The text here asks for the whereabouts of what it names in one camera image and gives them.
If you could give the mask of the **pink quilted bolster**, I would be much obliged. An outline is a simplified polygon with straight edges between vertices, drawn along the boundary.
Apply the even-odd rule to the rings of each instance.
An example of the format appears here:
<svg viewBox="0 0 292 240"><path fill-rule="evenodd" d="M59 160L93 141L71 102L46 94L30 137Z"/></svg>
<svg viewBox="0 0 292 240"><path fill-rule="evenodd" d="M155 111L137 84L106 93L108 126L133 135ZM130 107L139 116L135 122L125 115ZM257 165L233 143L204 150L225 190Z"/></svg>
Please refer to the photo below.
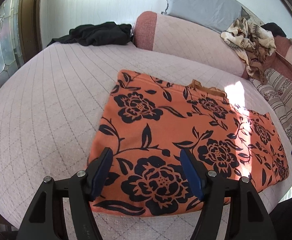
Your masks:
<svg viewBox="0 0 292 240"><path fill-rule="evenodd" d="M152 11L141 13L134 27L134 45L248 77L245 64L218 33L181 18Z"/></svg>

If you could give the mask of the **beige brown floral blanket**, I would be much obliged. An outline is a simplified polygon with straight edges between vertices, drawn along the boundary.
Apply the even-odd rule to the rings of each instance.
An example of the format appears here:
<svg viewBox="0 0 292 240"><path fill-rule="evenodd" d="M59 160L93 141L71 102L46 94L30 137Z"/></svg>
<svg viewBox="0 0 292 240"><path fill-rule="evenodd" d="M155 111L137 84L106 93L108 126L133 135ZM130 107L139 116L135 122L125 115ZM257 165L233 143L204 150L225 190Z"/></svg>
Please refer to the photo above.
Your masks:
<svg viewBox="0 0 292 240"><path fill-rule="evenodd" d="M221 33L221 38L245 63L248 76L266 84L264 72L270 58L276 52L275 39L271 31L239 17Z"/></svg>

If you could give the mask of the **pink quilted bed cover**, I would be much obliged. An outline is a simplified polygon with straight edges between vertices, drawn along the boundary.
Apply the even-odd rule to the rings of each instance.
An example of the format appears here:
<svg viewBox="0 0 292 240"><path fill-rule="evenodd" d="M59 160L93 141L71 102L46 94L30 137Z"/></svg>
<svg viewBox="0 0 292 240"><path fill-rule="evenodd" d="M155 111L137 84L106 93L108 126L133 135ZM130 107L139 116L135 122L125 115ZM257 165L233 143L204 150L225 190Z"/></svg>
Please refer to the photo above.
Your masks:
<svg viewBox="0 0 292 240"><path fill-rule="evenodd" d="M45 176L85 168L104 106L123 69L227 92L231 103L270 113L285 152L292 145L263 96L241 77L181 57L126 46L53 44L0 89L0 214L19 227Z"/></svg>

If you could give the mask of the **orange black floral garment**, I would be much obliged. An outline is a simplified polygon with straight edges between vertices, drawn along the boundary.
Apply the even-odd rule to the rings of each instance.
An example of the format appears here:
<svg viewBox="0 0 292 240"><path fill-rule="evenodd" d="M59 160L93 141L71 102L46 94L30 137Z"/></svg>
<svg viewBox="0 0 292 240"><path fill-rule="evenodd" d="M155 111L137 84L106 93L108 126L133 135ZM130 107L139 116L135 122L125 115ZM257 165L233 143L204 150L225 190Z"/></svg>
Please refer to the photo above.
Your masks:
<svg viewBox="0 0 292 240"><path fill-rule="evenodd" d="M269 114L130 70L118 73L89 159L106 147L113 162L94 212L151 217L200 210L180 164L183 149L224 178L250 178L257 191L289 176Z"/></svg>

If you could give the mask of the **black clothing pile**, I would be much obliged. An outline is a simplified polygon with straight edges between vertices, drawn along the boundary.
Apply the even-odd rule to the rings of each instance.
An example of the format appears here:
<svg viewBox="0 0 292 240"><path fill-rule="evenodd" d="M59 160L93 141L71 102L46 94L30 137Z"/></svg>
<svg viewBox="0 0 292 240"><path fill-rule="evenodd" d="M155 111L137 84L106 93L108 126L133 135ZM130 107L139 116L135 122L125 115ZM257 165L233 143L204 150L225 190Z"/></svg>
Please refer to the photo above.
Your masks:
<svg viewBox="0 0 292 240"><path fill-rule="evenodd" d="M85 24L70 29L68 35L53 38L47 46L59 42L61 44L78 43L81 46L104 46L109 44L126 45L131 41L131 24L105 22L98 25Z"/></svg>

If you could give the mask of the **black garment on headboard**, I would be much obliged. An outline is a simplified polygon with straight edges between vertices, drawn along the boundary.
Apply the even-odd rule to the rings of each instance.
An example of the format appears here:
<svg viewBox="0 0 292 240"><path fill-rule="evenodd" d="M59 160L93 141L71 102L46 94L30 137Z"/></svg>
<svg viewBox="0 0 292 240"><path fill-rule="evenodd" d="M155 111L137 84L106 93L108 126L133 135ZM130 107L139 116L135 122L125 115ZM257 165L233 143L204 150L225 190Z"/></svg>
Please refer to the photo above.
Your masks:
<svg viewBox="0 0 292 240"><path fill-rule="evenodd" d="M285 32L282 30L281 27L279 27L276 23L266 23L261 26L264 30L270 31L273 35L273 37L281 36L281 37L287 37Z"/></svg>

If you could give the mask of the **red pink padded headboard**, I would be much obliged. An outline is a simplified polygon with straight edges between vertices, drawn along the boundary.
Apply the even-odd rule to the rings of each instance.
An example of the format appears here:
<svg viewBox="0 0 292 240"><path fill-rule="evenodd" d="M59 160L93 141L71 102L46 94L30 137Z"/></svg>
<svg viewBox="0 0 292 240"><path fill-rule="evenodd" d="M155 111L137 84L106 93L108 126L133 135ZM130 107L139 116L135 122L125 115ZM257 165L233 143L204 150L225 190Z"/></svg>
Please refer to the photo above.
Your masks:
<svg viewBox="0 0 292 240"><path fill-rule="evenodd" d="M292 44L285 37L277 36L274 39L276 52L270 58L266 70L272 68L292 81ZM243 77L250 78L246 71L244 71Z"/></svg>

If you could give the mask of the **grey pillow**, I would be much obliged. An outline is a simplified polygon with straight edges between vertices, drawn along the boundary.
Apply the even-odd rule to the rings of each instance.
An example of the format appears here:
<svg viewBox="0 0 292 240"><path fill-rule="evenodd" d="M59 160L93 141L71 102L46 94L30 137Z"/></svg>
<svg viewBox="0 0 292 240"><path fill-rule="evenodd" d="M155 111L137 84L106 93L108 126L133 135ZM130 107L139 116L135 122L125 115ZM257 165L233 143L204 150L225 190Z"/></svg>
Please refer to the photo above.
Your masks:
<svg viewBox="0 0 292 240"><path fill-rule="evenodd" d="M240 17L246 20L250 15L236 0L166 0L166 9L162 12L187 20L221 33Z"/></svg>

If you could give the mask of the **wooden stained glass door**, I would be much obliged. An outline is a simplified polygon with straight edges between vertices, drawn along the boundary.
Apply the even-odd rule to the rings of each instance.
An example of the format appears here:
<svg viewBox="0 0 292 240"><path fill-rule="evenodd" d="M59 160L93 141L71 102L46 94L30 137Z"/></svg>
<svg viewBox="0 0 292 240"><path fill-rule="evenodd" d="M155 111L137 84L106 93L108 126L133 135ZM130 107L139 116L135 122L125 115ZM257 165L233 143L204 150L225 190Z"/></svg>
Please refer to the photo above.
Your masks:
<svg viewBox="0 0 292 240"><path fill-rule="evenodd" d="M41 0L3 0L0 5L0 88L42 50Z"/></svg>

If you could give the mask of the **striped floral pillow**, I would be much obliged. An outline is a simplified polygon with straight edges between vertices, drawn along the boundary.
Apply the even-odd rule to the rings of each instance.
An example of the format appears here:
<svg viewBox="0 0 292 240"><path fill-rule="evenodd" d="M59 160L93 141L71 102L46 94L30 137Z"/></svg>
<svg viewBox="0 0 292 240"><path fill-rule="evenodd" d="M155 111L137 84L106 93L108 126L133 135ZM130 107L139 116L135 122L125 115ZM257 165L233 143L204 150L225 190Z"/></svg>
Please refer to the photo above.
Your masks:
<svg viewBox="0 0 292 240"><path fill-rule="evenodd" d="M266 70L267 83L250 78L249 81L269 103L292 144L292 81L276 70Z"/></svg>

